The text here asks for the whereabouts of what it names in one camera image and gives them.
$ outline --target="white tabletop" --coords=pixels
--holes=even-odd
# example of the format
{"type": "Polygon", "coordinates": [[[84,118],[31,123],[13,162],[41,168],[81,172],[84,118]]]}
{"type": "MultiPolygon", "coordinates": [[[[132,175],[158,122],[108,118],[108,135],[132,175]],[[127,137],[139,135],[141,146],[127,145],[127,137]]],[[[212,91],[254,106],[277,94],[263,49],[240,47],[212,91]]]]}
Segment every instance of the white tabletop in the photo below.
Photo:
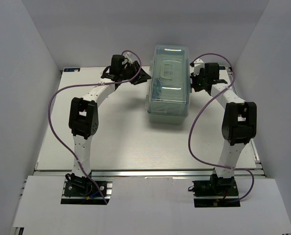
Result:
{"type": "MultiPolygon", "coordinates": [[[[23,235],[281,235],[291,224],[274,179],[235,208],[194,208],[192,179],[117,177],[107,206],[61,205],[64,176],[29,176],[15,216],[23,235]]],[[[236,179],[240,195],[251,179],[236,179]]]]}
{"type": "MultiPolygon", "coordinates": [[[[64,72],[59,88],[74,84],[96,83],[104,68],[81,68],[79,72],[64,72]]],[[[229,81],[225,70],[220,79],[229,81]]],[[[145,97],[149,83],[122,84],[99,107],[99,127],[91,145],[91,168],[95,170],[127,169],[210,169],[193,159],[188,150],[188,135],[192,122],[210,99],[202,91],[190,95],[189,116],[183,125],[153,124],[148,121],[145,97]]],[[[54,129],[73,148],[68,127],[70,102],[82,97],[92,87],[71,88],[58,94],[53,112],[54,129]]],[[[201,115],[192,135],[192,150],[204,161],[217,163],[223,147],[221,125],[224,109],[214,101],[201,115]]],[[[50,128],[39,153],[37,170],[71,170],[73,156],[54,137],[50,128]]],[[[254,153],[247,145],[237,167],[255,168],[254,153]]]]}

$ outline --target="plastic container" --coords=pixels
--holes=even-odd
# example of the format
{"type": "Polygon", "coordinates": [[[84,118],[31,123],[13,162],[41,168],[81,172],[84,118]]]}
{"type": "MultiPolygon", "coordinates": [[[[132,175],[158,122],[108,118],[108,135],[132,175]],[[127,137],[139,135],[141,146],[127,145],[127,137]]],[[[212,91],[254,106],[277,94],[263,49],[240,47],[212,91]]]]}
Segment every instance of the plastic container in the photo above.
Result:
{"type": "Polygon", "coordinates": [[[187,47],[157,45],[150,66],[147,112],[151,122],[181,124],[189,113],[190,73],[187,47]]]}

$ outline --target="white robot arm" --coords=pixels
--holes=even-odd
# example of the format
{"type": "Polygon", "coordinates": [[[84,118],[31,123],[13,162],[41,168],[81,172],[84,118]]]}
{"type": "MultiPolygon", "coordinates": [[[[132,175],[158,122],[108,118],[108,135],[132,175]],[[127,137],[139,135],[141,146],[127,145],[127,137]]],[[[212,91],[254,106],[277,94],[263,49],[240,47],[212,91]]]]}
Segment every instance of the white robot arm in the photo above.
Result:
{"type": "Polygon", "coordinates": [[[91,182],[86,175],[91,174],[90,147],[93,135],[98,129],[98,107],[122,82],[137,85],[148,79],[151,77],[140,68],[137,61],[132,62],[129,53],[125,56],[113,55],[111,65],[103,71],[101,85],[94,87],[81,98],[72,99],[68,125],[73,134],[74,151],[78,160],[74,160],[72,173],[67,174],[66,179],[72,188],[76,188],[76,193],[83,195],[91,190],[91,182]]]}
{"type": "MultiPolygon", "coordinates": [[[[219,79],[220,69],[225,70],[225,67],[220,67],[217,63],[204,64],[200,60],[191,73],[191,87],[196,92],[207,91],[225,109],[222,125],[224,146],[217,165],[227,168],[214,168],[209,181],[210,190],[206,192],[208,195],[225,192],[235,186],[234,168],[242,150],[256,135],[256,104],[239,98],[231,88],[219,95],[228,87],[225,80],[219,79]]],[[[202,188],[205,187],[200,183],[198,185],[196,190],[203,191],[202,188]]]]}
{"type": "MultiPolygon", "coordinates": [[[[101,78],[100,83],[110,83],[112,82],[110,79],[101,78]]],[[[115,91],[115,84],[112,85],[102,85],[94,87],[89,93],[84,95],[81,99],[83,101],[95,103],[97,108],[101,105],[101,103],[115,91]]],[[[92,130],[96,131],[98,127],[98,123],[94,123],[92,125],[92,130]]],[[[74,150],[75,154],[78,156],[79,160],[74,160],[72,173],[79,177],[85,177],[84,173],[82,172],[79,162],[83,166],[85,172],[89,175],[91,173],[91,166],[90,166],[90,150],[91,150],[91,142],[92,142],[93,135],[90,136],[82,136],[82,135],[73,135],[74,139],[74,150]]]]}

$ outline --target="cable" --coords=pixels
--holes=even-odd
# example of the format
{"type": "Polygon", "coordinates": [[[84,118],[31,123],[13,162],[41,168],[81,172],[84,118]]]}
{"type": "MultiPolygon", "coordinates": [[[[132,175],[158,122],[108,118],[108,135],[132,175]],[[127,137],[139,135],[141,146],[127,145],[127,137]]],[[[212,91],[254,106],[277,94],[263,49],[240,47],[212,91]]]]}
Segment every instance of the cable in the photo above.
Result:
{"type": "Polygon", "coordinates": [[[76,161],[78,162],[78,164],[79,164],[79,167],[80,167],[80,169],[81,169],[81,171],[82,171],[82,173],[89,179],[89,180],[91,180],[92,181],[92,183],[94,183],[94,185],[97,187],[97,190],[98,190],[98,192],[100,193],[100,195],[102,196],[102,198],[103,198],[103,200],[104,200],[104,202],[105,202],[105,204],[107,205],[107,201],[106,201],[106,199],[105,199],[105,197],[104,197],[104,195],[103,195],[103,193],[102,193],[102,191],[100,190],[100,187],[98,186],[98,184],[85,172],[85,170],[83,169],[83,167],[82,167],[82,164],[79,162],[79,158],[77,157],[77,155],[74,153],[74,151],[72,151],[71,150],[71,148],[69,148],[68,146],[67,146],[67,144],[65,144],[63,141],[62,141],[62,139],[57,135],[57,133],[55,132],[55,130],[54,130],[54,127],[53,127],[53,124],[52,124],[52,120],[51,120],[51,107],[52,107],[52,102],[53,102],[53,100],[54,100],[54,98],[55,98],[55,96],[58,94],[58,93],[60,93],[60,92],[62,92],[62,91],[64,91],[64,90],[66,90],[66,89],[69,89],[69,88],[74,88],[74,87],[91,87],[91,86],[101,86],[101,85],[113,85],[113,84],[122,84],[122,83],[127,83],[127,82],[131,82],[133,79],[135,79],[137,76],[138,76],[138,74],[140,73],[140,71],[141,71],[141,59],[140,59],[140,57],[137,55],[137,54],[135,54],[133,51],[131,51],[131,50],[124,50],[121,54],[123,55],[125,52],[130,52],[130,53],[132,53],[133,55],[135,55],[136,57],[137,57],[137,59],[138,59],[138,61],[139,61],[139,64],[140,64],[140,67],[139,67],[139,70],[137,71],[137,73],[132,77],[132,78],[130,78],[129,80],[125,80],[125,81],[121,81],[121,82],[108,82],[108,83],[93,83],[93,84],[78,84],[78,85],[71,85],[71,86],[67,86],[67,87],[64,87],[64,88],[61,88],[61,89],[59,89],[57,92],[55,92],[54,93],[54,95],[51,97],[51,99],[50,99],[50,101],[49,101],[49,103],[48,103],[48,108],[47,108],[47,119],[48,119],[48,124],[49,124],[49,127],[50,127],[50,129],[51,129],[51,131],[52,131],[52,133],[53,133],[53,135],[55,136],[55,138],[70,152],[70,153],[72,153],[72,155],[74,156],[74,158],[76,159],[76,161]]]}
{"type": "MultiPolygon", "coordinates": [[[[190,152],[190,154],[192,155],[192,157],[193,157],[195,160],[199,161],[200,163],[203,163],[203,164],[206,164],[206,165],[210,165],[210,166],[213,166],[213,167],[221,167],[221,168],[226,168],[226,169],[233,169],[233,168],[231,168],[231,167],[229,167],[229,166],[218,165],[218,164],[213,164],[213,163],[205,162],[205,161],[203,161],[203,160],[197,158],[197,157],[194,155],[194,153],[192,152],[192,149],[191,149],[191,137],[192,137],[193,129],[194,129],[195,124],[196,124],[196,122],[198,121],[199,117],[201,116],[201,114],[204,112],[204,110],[207,108],[207,106],[208,106],[211,102],[213,102],[217,97],[219,97],[220,95],[222,95],[223,93],[225,93],[225,92],[226,92],[230,87],[233,86],[233,84],[234,84],[234,82],[235,82],[235,78],[236,78],[235,73],[233,72],[233,66],[232,66],[231,62],[230,62],[226,57],[224,57],[223,55],[220,55],[220,54],[217,54],[217,53],[205,53],[205,54],[202,54],[202,55],[198,56],[197,58],[195,58],[195,59],[192,61],[192,63],[194,63],[194,61],[200,59],[201,57],[203,57],[203,56],[205,56],[205,55],[216,55],[216,56],[219,56],[219,57],[225,59],[225,60],[228,62],[228,64],[230,65],[231,72],[232,72],[232,74],[233,74],[233,79],[232,79],[230,85],[228,85],[225,89],[223,89],[223,90],[222,90],[221,92],[219,92],[217,95],[215,95],[214,97],[212,97],[212,98],[211,98],[211,99],[210,99],[210,100],[209,100],[209,101],[208,101],[208,102],[207,102],[207,103],[202,107],[202,109],[200,110],[200,112],[198,113],[198,115],[196,116],[196,118],[194,119],[194,122],[193,122],[193,124],[192,124],[192,126],[191,126],[191,129],[190,129],[189,139],[188,139],[189,152],[190,152]]],[[[245,168],[235,168],[234,170],[245,170],[245,171],[247,171],[248,173],[250,173],[250,175],[252,176],[252,184],[251,184],[251,187],[249,188],[248,192],[247,192],[244,196],[242,196],[241,198],[239,198],[238,200],[236,200],[236,201],[240,201],[240,200],[244,199],[246,196],[248,196],[249,193],[252,191],[253,186],[254,186],[254,175],[253,175],[253,173],[252,173],[249,169],[245,169],[245,168]]]]}
{"type": "Polygon", "coordinates": [[[90,191],[89,191],[87,194],[82,194],[82,193],[80,193],[80,195],[82,195],[82,196],[87,196],[87,195],[89,195],[90,192],[92,191],[92,188],[93,188],[93,186],[91,185],[91,189],[90,189],[90,191]]]}
{"type": "Polygon", "coordinates": [[[95,192],[95,193],[93,193],[93,194],[91,194],[89,197],[87,197],[87,200],[89,200],[90,198],[92,198],[92,197],[95,196],[96,194],[98,194],[98,191],[95,192]]]}

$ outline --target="white enclosure wall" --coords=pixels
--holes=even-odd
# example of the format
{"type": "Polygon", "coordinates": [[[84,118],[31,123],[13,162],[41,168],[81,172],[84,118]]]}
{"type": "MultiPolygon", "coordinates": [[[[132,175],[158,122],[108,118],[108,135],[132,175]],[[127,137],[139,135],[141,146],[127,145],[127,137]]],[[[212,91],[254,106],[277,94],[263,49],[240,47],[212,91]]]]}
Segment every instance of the white enclosure wall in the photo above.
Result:
{"type": "Polygon", "coordinates": [[[237,61],[268,0],[22,0],[56,64],[106,66],[124,49],[149,65],[156,44],[237,61]]]}
{"type": "Polygon", "coordinates": [[[269,2],[236,72],[237,91],[257,103],[257,148],[291,221],[291,1],[269,2]]]}
{"type": "Polygon", "coordinates": [[[59,71],[20,0],[0,0],[0,235],[31,174],[59,71]]]}

